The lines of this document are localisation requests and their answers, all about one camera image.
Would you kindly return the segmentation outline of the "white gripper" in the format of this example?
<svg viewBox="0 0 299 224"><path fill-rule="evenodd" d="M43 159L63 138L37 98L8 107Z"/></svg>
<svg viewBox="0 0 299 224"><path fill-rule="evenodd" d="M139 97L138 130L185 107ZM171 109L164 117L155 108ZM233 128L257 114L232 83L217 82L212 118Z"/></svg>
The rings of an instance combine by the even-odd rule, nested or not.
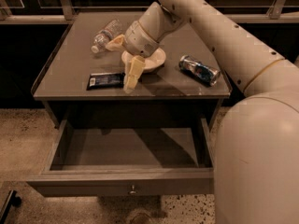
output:
<svg viewBox="0 0 299 224"><path fill-rule="evenodd" d="M140 55L133 56L125 63L123 89L126 93L135 89L144 71L146 63L143 57L151 56L157 48L159 48L159 44L145 32L138 21L134 21L124 35L118 35L106 44L106 49L110 51L124 51L126 49L133 55Z"/></svg>

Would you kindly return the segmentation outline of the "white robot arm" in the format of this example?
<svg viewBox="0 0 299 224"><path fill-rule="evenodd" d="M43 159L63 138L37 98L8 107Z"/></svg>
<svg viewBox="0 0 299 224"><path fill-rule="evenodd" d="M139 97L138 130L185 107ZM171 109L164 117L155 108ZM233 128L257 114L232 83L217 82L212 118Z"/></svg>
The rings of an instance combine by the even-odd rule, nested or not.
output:
<svg viewBox="0 0 299 224"><path fill-rule="evenodd" d="M299 68L205 0L156 0L107 48L149 57L186 21L244 94L216 139L216 224L299 224Z"/></svg>

